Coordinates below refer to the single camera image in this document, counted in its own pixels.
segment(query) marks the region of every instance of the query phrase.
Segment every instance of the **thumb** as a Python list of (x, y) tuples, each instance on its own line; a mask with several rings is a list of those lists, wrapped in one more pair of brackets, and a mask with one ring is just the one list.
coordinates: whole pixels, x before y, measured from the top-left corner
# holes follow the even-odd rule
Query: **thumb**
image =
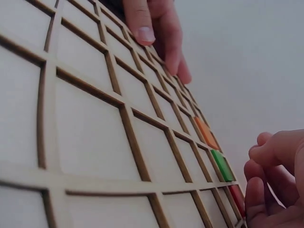
[(259, 177), (253, 177), (247, 183), (245, 209), (248, 227), (267, 227), (265, 226), (265, 219), (268, 215), (264, 196), (264, 183)]
[(147, 0), (123, 0), (124, 14), (129, 29), (141, 45), (155, 41)]

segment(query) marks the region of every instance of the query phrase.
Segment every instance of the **white background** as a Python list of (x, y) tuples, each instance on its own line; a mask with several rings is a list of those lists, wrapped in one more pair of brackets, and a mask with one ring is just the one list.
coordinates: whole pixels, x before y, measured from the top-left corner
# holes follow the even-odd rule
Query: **white background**
[(176, 0), (189, 85), (242, 188), (260, 132), (304, 128), (304, 1)]

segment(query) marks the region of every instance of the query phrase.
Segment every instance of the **finger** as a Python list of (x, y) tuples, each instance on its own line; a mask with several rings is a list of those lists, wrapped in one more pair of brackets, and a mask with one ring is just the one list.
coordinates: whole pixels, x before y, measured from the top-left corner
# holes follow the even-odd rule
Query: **finger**
[(187, 66), (187, 63), (186, 63), (186, 60), (185, 60), (185, 57), (183, 54), (181, 55), (181, 61), (180, 61), (180, 65), (178, 68), (177, 76), (180, 78), (180, 81), (183, 84), (188, 84), (192, 80), (192, 76), (190, 74), (190, 71), (188, 69), (188, 66)]
[(302, 205), (304, 205), (304, 145), (299, 146), (299, 151), (295, 155), (294, 177)]
[(264, 184), (258, 177), (251, 178), (247, 183), (245, 209), (248, 227), (265, 227), (268, 215), (264, 198)]
[(299, 193), (295, 185), (295, 177), (283, 166), (266, 169), (265, 176), (275, 195), (285, 207), (296, 203)]
[(263, 132), (259, 134), (256, 139), (258, 146), (263, 146), (271, 138), (271, 136), (272, 134), (269, 132)]
[(123, 8), (128, 27), (137, 42), (151, 45), (155, 36), (147, 0), (123, 0)]
[(182, 31), (173, 5), (160, 18), (159, 23), (165, 44), (165, 63), (170, 74), (177, 74), (181, 60)]
[(249, 160), (246, 162), (244, 166), (244, 173), (246, 180), (249, 181), (250, 179), (254, 177), (260, 178), (264, 183), (264, 196), (265, 196), (265, 202), (266, 202), (266, 209), (268, 215), (273, 215), (276, 213), (281, 212), (284, 208), (280, 206), (274, 196), (272, 195), (266, 181), (265, 173), (263, 171), (263, 168), (256, 164), (253, 160)]
[(264, 145), (252, 148), (249, 157), (266, 168), (282, 164), (293, 175), (295, 154), (303, 141), (304, 130), (278, 132)]

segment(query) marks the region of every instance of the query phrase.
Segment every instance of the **white square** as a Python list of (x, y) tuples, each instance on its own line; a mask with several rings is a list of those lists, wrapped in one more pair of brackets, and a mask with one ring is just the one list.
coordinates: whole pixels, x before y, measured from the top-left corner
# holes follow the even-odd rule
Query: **white square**
[(0, 1), (0, 25), (43, 49), (51, 21), (44, 12), (24, 0)]
[(207, 183), (206, 177), (200, 168), (190, 144), (182, 139), (176, 138), (176, 143), (183, 157), (185, 165), (194, 183)]
[(97, 23), (69, 1), (64, 2), (63, 17), (88, 34), (91, 38), (100, 41)]
[(149, 200), (141, 197), (69, 196), (73, 227), (157, 228)]
[(210, 177), (212, 178), (213, 182), (215, 183), (219, 183), (219, 178), (217, 176), (217, 173), (215, 172), (214, 168), (213, 168), (213, 165), (207, 155), (207, 152), (204, 151), (203, 149), (199, 148), (199, 154), (201, 156), (201, 158), (203, 159), (204, 161), (204, 164), (208, 170), (208, 173), (210, 174)]
[(182, 117), (182, 119), (184, 120), (184, 123), (186, 124), (186, 127), (189, 131), (189, 134), (197, 141), (200, 141), (199, 137), (198, 137), (198, 134), (196, 133), (194, 127), (193, 127), (193, 124), (192, 122), (190, 121), (190, 117), (187, 116), (185, 113), (183, 112), (180, 112), (180, 115)]
[(182, 132), (182, 128), (180, 125), (180, 122), (170, 104), (169, 101), (167, 101), (165, 98), (162, 96), (156, 94), (156, 100), (158, 102), (158, 105), (161, 109), (162, 114), (165, 117), (165, 121), (174, 129), (179, 132)]
[(124, 38), (122, 29), (114, 21), (112, 21), (105, 14), (102, 14), (102, 20), (107, 27), (109, 27), (115, 34), (119, 35), (121, 38)]
[(0, 186), (1, 228), (48, 228), (42, 195)]
[(200, 198), (203, 201), (205, 210), (210, 218), (213, 227), (226, 228), (227, 224), (220, 212), (218, 203), (216, 202), (211, 190), (201, 191)]
[(123, 92), (125, 92), (125, 94), (123, 94), (123, 96), (126, 96), (127, 99), (134, 104), (136, 109), (155, 116), (156, 112), (144, 84), (121, 66), (117, 65), (116, 69), (117, 78), (120, 82), (119, 85), (124, 88)]
[(104, 54), (63, 26), (59, 31), (57, 56), (98, 83), (93, 86), (113, 90)]
[(165, 84), (166, 84), (167, 89), (169, 90), (169, 94), (171, 95), (171, 98), (173, 99), (173, 101), (175, 101), (177, 104), (179, 104), (181, 106), (181, 100), (177, 96), (175, 89), (166, 81), (165, 81)]
[(165, 132), (137, 118), (135, 130), (139, 136), (142, 153), (153, 170), (154, 182), (185, 182)]
[(118, 108), (57, 79), (56, 121), (64, 173), (140, 180)]
[(176, 228), (204, 228), (190, 193), (165, 195), (165, 202)]
[(119, 57), (123, 62), (125, 62), (133, 69), (137, 69), (131, 51), (125, 45), (123, 45), (110, 33), (107, 34), (107, 42), (114, 55)]
[(191, 106), (189, 104), (189, 101), (187, 99), (185, 99), (184, 97), (183, 97), (183, 100), (184, 100), (186, 108), (189, 111), (189, 113), (191, 114), (191, 116), (195, 116), (195, 114), (194, 114), (194, 112), (193, 112), (193, 110), (192, 110), (192, 108), (191, 108)]
[(37, 167), (41, 69), (0, 47), (0, 160)]
[(141, 61), (142, 69), (144, 74), (146, 75), (147, 79), (157, 88), (162, 88), (161, 83), (155, 73), (154, 70), (152, 70), (151, 67), (149, 67), (147, 64), (145, 64), (143, 61)]
[(218, 191), (219, 191), (219, 195), (220, 195), (220, 197), (222, 199), (222, 202), (223, 202), (223, 204), (224, 204), (224, 206), (226, 208), (226, 211), (227, 211), (227, 213), (229, 215), (229, 218), (230, 218), (232, 224), (236, 225), (238, 223), (238, 219), (236, 217), (236, 214), (233, 211), (233, 208), (232, 208), (232, 206), (231, 206), (231, 204), (229, 202), (229, 199), (228, 199), (228, 197), (227, 197), (224, 189), (219, 189)]

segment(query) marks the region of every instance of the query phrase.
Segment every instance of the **laser-cut wood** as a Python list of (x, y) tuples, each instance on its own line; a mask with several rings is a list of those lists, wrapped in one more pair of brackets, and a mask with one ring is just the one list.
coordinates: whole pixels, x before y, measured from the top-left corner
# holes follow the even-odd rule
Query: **laser-cut wood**
[(176, 228), (204, 228), (204, 223), (190, 193), (164, 196)]
[(0, 227), (48, 228), (42, 194), (0, 186)]
[[(0, 72), (6, 77), (0, 85), (0, 105), (6, 108), (0, 124), (9, 129), (0, 139), (0, 196), (3, 185), (12, 186), (12, 194), (16, 187), (39, 197), (42, 192), (39, 214), (46, 215), (50, 228), (75, 227), (76, 219), (88, 216), (80, 208), (93, 204), (103, 207), (95, 222), (115, 224), (110, 211), (115, 205), (104, 204), (111, 198), (121, 199), (126, 213), (133, 210), (125, 221), (183, 226), (166, 198), (185, 194), (195, 209), (186, 217), (198, 221), (185, 220), (189, 226), (212, 227), (217, 205), (219, 221), (244, 226), (237, 213), (237, 224), (229, 216), (229, 203), (236, 209), (232, 197), (222, 199), (218, 190), (238, 183), (223, 182), (193, 117), (208, 123), (153, 47), (136, 44), (126, 25), (98, 0), (4, 0), (0, 12)], [(210, 189), (211, 203), (201, 195)], [(72, 214), (71, 198), (79, 199)], [(140, 213), (138, 199), (145, 205)], [(181, 208), (181, 218), (186, 209)], [(17, 211), (10, 215), (24, 220), (22, 225), (32, 219)]]

